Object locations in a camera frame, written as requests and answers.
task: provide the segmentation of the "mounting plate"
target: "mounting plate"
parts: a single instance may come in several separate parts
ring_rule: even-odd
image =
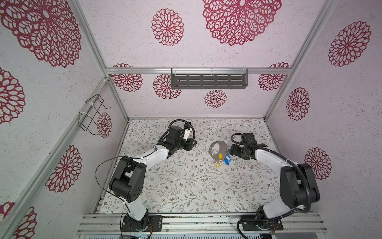
[[[152,230],[153,232],[158,232],[162,230],[162,220],[163,216],[149,216],[148,223],[152,223],[152,225],[154,226]],[[125,223],[125,225],[122,225],[121,227],[122,232],[137,232],[137,230],[131,227],[131,221],[129,216],[126,216],[123,222]],[[148,225],[147,228],[143,231],[149,232],[150,230],[151,227]]]
[[[255,217],[253,215],[242,215],[240,217],[241,220],[253,220],[255,219]],[[258,231],[259,229],[263,229],[263,230],[277,230],[277,231],[282,231],[284,230],[284,227],[283,227],[283,224],[281,223],[280,220],[277,220],[277,221],[270,221],[270,222],[264,222],[262,225],[261,225],[261,228],[258,226],[258,223],[255,223],[255,222],[247,222],[247,223],[242,223],[243,225],[243,230],[244,231]]]

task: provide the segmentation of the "key tag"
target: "key tag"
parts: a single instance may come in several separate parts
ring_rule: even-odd
[[[224,159],[225,164],[230,165],[231,159],[230,157],[226,156]]]

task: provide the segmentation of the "red wire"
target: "red wire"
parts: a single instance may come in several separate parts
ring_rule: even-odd
[[[150,227],[151,227],[151,230],[150,230],[150,236],[149,236],[149,238],[151,237],[151,235],[152,235],[152,231],[153,231],[153,229],[154,229],[154,225],[152,224],[152,223],[149,223],[150,224]]]

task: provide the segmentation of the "cable clip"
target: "cable clip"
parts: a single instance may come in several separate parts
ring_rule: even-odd
[[[91,117],[88,113],[86,113],[86,112],[80,112],[80,113],[83,113],[83,114],[87,114],[89,117]]]

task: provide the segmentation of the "zip tie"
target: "zip tie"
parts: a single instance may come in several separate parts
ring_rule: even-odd
[[[89,115],[88,113],[86,113],[86,112],[80,112],[80,113],[84,113],[84,114],[87,114],[87,115],[90,117],[90,115]]]

